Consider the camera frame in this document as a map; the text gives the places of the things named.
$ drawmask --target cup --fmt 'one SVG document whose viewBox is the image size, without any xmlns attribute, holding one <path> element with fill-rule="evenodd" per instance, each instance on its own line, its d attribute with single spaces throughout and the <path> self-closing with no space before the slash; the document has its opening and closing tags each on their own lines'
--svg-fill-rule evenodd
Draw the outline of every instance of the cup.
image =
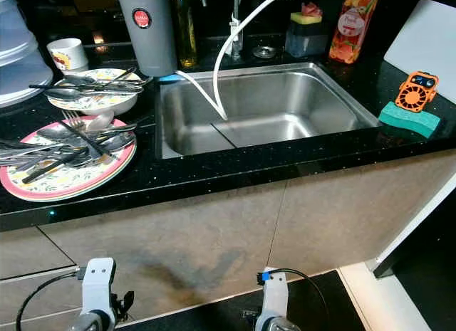
<svg viewBox="0 0 456 331">
<path fill-rule="evenodd" d="M 50 42 L 46 47 L 57 69 L 62 70 L 63 74 L 88 70 L 88 59 L 80 39 L 59 39 Z"/>
</svg>

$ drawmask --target black countertop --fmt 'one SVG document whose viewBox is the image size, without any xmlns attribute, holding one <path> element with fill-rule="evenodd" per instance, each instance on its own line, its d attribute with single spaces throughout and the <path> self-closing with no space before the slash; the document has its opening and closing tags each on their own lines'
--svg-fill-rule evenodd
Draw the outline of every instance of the black countertop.
<svg viewBox="0 0 456 331">
<path fill-rule="evenodd" d="M 194 70 L 210 70 L 217 52 L 202 58 Z M 354 65 L 324 58 L 313 59 L 357 101 L 378 116 L 398 94 L 407 78 L 383 61 L 384 52 L 364 50 Z M 224 68 L 303 62 L 279 53 L 272 61 L 244 55 L 238 63 L 227 58 Z M 122 67 L 107 62 L 104 67 Z M 429 139 L 395 127 L 380 127 L 321 135 L 289 142 L 230 149 L 174 159 L 155 156 L 154 91 L 151 83 L 135 107 L 121 115 L 124 122 L 138 122 L 138 151 L 118 176 L 84 195 L 55 203 L 32 203 L 10 195 L 0 186 L 0 231 L 48 224 L 129 209 L 243 186 L 357 167 L 436 152 L 456 146 L 456 105 L 437 95 L 425 110 L 442 119 Z M 39 95 L 13 107 L 0 109 L 0 135 L 21 139 L 61 118 L 59 109 Z"/>
</svg>

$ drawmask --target sponge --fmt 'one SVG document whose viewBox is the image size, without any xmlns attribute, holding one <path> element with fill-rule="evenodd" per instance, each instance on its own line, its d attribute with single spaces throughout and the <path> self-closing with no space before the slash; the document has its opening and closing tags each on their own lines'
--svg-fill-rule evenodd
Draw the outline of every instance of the sponge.
<svg viewBox="0 0 456 331">
<path fill-rule="evenodd" d="M 310 23 L 321 23 L 321 16 L 303 16 L 301 12 L 290 14 L 291 21 L 301 25 L 309 25 Z"/>
<path fill-rule="evenodd" d="M 405 128 L 429 137 L 437 128 L 440 118 L 428 112 L 411 112 L 389 102 L 381 111 L 378 119 L 394 127 Z"/>
</svg>

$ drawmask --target black cable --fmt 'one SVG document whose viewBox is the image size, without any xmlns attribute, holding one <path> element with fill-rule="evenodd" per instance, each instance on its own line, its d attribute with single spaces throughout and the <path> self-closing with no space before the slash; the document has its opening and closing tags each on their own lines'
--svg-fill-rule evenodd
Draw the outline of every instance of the black cable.
<svg viewBox="0 0 456 331">
<path fill-rule="evenodd" d="M 323 305 L 323 308 L 325 310 L 325 315 L 326 315 L 326 323 L 325 323 L 325 330 L 328 329 L 329 327 L 329 311 L 328 311 L 328 306 L 326 304 L 326 300 L 325 300 L 325 297 L 323 296 L 323 293 L 320 291 L 320 288 L 318 287 L 318 285 L 315 283 L 315 281 L 313 281 L 310 277 L 308 277 L 306 274 L 300 272 L 299 270 L 296 270 L 296 269 L 290 269 L 290 268 L 278 268 L 278 269 L 273 269 L 273 270 L 269 270 L 267 273 L 270 274 L 274 274 L 274 273 L 293 273 L 293 274 L 297 274 L 299 276 L 301 276 L 302 278 L 304 279 L 307 279 L 311 284 L 312 286 L 315 288 L 315 290 L 318 292 L 318 296 L 320 297 L 320 300 L 321 300 L 321 304 Z"/>
<path fill-rule="evenodd" d="M 59 280 L 64 279 L 64 278 L 70 278 L 72 276 L 76 276 L 76 273 L 77 272 L 71 272 L 71 273 L 67 273 L 67 274 L 56 276 L 55 278 L 47 280 L 45 283 L 42 283 L 40 286 L 38 286 L 38 288 L 35 289 L 35 291 L 32 294 L 30 294 L 24 300 L 24 302 L 22 303 L 21 308 L 19 308 L 19 311 L 17 312 L 17 316 L 16 316 L 16 331 L 22 331 L 22 329 L 21 329 L 22 314 L 24 313 L 24 310 L 25 310 L 27 304 L 34 297 L 35 294 L 37 294 L 40 290 L 45 288 L 47 285 L 55 283 L 56 281 L 59 281 Z"/>
</svg>

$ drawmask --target water filter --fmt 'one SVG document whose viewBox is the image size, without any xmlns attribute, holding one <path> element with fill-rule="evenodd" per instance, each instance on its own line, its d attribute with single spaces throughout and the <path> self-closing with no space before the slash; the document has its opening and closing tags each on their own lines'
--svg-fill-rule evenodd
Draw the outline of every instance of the water filter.
<svg viewBox="0 0 456 331">
<path fill-rule="evenodd" d="M 161 77 L 177 70 L 170 0 L 119 0 L 141 73 Z"/>
</svg>

